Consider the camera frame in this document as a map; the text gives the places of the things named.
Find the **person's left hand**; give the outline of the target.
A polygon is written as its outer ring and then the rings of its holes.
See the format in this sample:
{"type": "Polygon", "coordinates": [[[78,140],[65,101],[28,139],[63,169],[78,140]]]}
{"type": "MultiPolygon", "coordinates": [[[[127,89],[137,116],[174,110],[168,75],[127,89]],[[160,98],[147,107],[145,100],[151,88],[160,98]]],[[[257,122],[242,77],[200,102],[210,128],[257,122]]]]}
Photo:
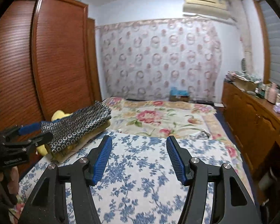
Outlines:
{"type": "Polygon", "coordinates": [[[19,173],[16,166],[0,173],[0,205],[12,208],[18,200],[19,173]]]}

